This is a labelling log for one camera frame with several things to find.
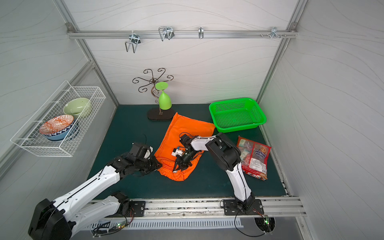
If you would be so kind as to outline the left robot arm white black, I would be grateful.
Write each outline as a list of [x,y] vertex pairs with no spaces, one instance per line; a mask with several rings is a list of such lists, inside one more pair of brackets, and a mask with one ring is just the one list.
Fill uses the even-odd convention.
[[132,205],[122,192],[113,193],[91,206],[88,203],[129,175],[140,173],[145,176],[161,167],[152,147],[134,143],[129,152],[115,157],[75,189],[53,201],[44,199],[39,202],[28,229],[29,236],[34,240],[69,240],[104,217],[115,214],[126,217],[132,212]]

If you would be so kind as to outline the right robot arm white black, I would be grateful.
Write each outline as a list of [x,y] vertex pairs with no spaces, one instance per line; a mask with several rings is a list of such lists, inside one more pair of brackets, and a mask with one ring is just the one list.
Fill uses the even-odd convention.
[[198,153],[209,152],[220,169],[227,173],[239,210],[246,211],[252,206],[255,197],[242,170],[241,152],[224,133],[211,137],[184,134],[180,137],[180,143],[183,148],[176,148],[172,152],[172,156],[176,157],[174,173],[192,167],[192,160]]

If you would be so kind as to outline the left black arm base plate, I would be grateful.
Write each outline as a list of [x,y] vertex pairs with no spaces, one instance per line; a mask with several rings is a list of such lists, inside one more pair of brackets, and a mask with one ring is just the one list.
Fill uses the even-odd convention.
[[145,201],[125,201],[120,205],[118,211],[114,215],[127,218],[143,217],[145,207]]

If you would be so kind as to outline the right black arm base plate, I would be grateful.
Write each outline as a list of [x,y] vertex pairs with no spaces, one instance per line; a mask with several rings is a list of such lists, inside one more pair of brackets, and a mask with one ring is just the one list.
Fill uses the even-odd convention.
[[248,207],[241,207],[235,199],[221,200],[220,207],[224,209],[225,216],[260,216],[265,214],[259,199],[252,200]]

